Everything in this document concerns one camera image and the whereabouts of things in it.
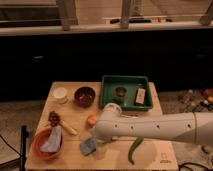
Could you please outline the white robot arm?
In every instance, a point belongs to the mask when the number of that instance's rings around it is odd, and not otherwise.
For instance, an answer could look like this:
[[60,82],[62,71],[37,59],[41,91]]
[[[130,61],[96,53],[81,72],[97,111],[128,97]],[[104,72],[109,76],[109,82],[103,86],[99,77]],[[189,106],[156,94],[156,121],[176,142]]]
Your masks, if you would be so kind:
[[114,137],[140,137],[213,147],[213,114],[201,112],[124,117],[119,105],[108,103],[92,132],[102,142],[110,142]]

